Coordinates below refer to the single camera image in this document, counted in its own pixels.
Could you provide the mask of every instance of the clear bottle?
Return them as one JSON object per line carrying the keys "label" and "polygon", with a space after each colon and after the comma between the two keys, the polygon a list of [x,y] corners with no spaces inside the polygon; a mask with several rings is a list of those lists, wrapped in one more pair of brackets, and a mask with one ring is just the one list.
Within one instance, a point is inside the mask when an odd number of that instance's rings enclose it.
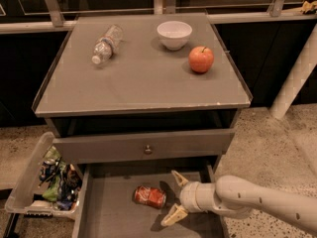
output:
{"label": "clear bottle", "polygon": [[117,54],[122,38],[122,28],[117,25],[112,25],[97,41],[93,49],[93,57],[91,59],[92,62],[95,64],[100,64],[107,61],[113,54]]}

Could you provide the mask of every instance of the red apple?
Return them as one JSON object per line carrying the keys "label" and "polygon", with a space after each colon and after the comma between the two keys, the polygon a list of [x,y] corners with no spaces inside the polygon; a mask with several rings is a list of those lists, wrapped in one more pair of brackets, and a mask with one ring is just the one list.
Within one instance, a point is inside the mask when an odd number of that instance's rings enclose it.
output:
{"label": "red apple", "polygon": [[193,71],[197,73],[205,73],[214,62],[214,54],[207,47],[196,47],[189,53],[188,61]]}

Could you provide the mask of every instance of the speckled floor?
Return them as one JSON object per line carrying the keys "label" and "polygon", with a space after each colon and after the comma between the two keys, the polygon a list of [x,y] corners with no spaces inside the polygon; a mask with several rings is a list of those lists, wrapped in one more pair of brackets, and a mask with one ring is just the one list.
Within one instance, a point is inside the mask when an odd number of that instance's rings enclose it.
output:
{"label": "speckled floor", "polygon": [[[216,178],[234,175],[253,183],[317,197],[317,104],[292,106],[275,120],[266,108],[242,112],[237,133],[220,162]],[[12,187],[47,126],[0,128],[0,189]],[[0,236],[9,215],[0,200]],[[244,220],[225,219],[229,237],[312,237],[266,213],[254,210]],[[73,221],[21,218],[20,237],[71,237]]]}

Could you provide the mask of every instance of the drawer handle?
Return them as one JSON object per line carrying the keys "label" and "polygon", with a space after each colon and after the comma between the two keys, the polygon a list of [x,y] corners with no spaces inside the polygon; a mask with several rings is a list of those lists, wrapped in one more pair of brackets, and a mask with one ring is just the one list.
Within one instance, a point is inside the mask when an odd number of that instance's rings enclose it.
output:
{"label": "drawer handle", "polygon": [[150,145],[146,145],[146,148],[145,148],[145,154],[146,155],[150,155],[152,153],[152,148]]}

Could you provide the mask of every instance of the bowl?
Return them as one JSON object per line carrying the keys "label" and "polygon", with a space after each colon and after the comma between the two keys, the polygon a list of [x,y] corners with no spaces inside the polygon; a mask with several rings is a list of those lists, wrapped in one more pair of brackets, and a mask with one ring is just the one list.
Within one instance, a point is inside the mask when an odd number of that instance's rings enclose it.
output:
{"label": "bowl", "polygon": [[171,51],[178,51],[189,41],[192,28],[181,21],[166,21],[158,26],[160,42]]}

